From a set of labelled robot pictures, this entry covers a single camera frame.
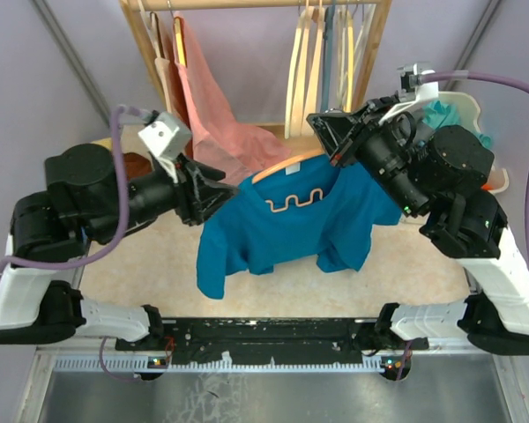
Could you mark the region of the orange hanger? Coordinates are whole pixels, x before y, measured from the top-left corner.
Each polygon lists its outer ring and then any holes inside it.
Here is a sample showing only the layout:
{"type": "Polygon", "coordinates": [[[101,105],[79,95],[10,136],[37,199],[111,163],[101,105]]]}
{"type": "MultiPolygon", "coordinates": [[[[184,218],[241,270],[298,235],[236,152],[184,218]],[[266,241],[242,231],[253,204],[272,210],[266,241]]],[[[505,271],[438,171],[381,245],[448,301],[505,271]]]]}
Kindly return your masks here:
{"type": "Polygon", "coordinates": [[[280,163],[272,167],[268,167],[267,169],[255,174],[252,177],[251,183],[257,184],[258,182],[261,182],[270,176],[274,176],[281,171],[284,172],[285,175],[280,180],[282,182],[282,190],[286,194],[283,200],[283,205],[276,204],[276,202],[272,198],[265,199],[265,202],[268,205],[271,213],[287,212],[290,209],[291,205],[296,208],[307,207],[313,205],[313,203],[315,202],[319,202],[324,199],[324,191],[322,188],[311,189],[305,201],[301,200],[301,197],[298,195],[298,193],[287,193],[288,188],[294,187],[294,182],[289,181],[287,177],[300,172],[302,170],[303,163],[321,156],[324,156],[324,152],[322,149],[310,150],[302,154],[295,155],[289,159],[283,160],[280,163]]]}

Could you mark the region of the blue t-shirt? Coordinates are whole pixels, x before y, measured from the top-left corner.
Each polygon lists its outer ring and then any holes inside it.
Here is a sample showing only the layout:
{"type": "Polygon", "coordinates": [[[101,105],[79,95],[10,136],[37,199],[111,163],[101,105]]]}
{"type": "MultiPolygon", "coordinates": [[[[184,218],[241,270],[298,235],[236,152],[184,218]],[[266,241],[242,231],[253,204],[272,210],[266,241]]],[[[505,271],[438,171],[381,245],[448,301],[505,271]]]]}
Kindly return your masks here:
{"type": "Polygon", "coordinates": [[[324,199],[313,205],[271,213],[265,202],[283,205],[281,171],[257,184],[246,178],[239,193],[205,222],[197,253],[197,287],[208,298],[225,296],[226,278],[241,271],[273,272],[275,265],[315,256],[324,273],[364,265],[374,226],[395,226],[401,211],[360,164],[334,167],[326,156],[302,164],[287,177],[287,193],[305,201],[322,188],[324,199]]]}

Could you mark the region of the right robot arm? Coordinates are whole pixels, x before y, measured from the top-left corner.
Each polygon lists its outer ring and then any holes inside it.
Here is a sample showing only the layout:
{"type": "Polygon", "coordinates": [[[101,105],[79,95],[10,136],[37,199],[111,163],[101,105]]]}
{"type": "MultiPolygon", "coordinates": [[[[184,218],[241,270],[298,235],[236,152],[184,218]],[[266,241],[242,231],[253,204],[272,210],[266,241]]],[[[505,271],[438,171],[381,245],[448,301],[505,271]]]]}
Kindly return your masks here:
{"type": "Polygon", "coordinates": [[[405,216],[424,218],[421,234],[480,288],[448,306],[384,307],[377,341],[393,349],[416,338],[466,337],[488,353],[529,356],[529,266],[485,189],[493,153],[460,125],[421,133],[420,115],[394,96],[307,121],[333,166],[363,166],[405,216]]]}

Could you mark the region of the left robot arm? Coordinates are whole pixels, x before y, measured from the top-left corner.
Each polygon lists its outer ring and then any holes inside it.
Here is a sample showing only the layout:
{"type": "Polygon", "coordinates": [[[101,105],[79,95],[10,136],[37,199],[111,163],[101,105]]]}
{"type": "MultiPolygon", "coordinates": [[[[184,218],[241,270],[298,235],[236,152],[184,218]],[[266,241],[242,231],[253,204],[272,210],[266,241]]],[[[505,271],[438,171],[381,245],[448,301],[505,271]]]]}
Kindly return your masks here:
{"type": "MultiPolygon", "coordinates": [[[[81,337],[118,338],[153,350],[166,338],[160,311],[86,298],[59,270],[86,255],[91,242],[109,244],[119,220],[121,176],[110,151],[86,144],[44,163],[46,188],[15,205],[6,251],[16,263],[0,280],[0,345],[46,345],[81,337]]],[[[154,160],[126,180],[126,234],[149,227],[166,213],[182,223],[206,222],[237,188],[222,171],[180,156],[170,176],[154,160]]]]}

